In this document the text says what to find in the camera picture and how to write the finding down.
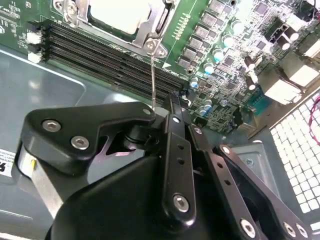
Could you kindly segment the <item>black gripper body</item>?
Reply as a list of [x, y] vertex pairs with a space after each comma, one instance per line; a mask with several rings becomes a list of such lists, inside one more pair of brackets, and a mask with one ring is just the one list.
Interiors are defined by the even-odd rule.
[[213, 181], [194, 174], [196, 219], [180, 229], [161, 206], [164, 164], [141, 157], [74, 193], [58, 211], [48, 240], [244, 240]]

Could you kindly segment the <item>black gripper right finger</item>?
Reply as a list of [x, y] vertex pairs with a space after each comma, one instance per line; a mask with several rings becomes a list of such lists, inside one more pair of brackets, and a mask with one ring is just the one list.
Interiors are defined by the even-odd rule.
[[307, 240], [310, 229], [226, 145], [210, 147], [191, 123], [187, 101], [179, 109], [191, 140], [197, 219], [181, 240]]

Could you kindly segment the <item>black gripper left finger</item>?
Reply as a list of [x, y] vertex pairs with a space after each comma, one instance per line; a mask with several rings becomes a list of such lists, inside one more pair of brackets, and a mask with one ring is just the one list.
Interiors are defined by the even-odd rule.
[[33, 110], [23, 122], [16, 167], [55, 219], [74, 193], [140, 158], [158, 158], [165, 217], [192, 223], [192, 150], [180, 98], [171, 93], [156, 109], [135, 101]]

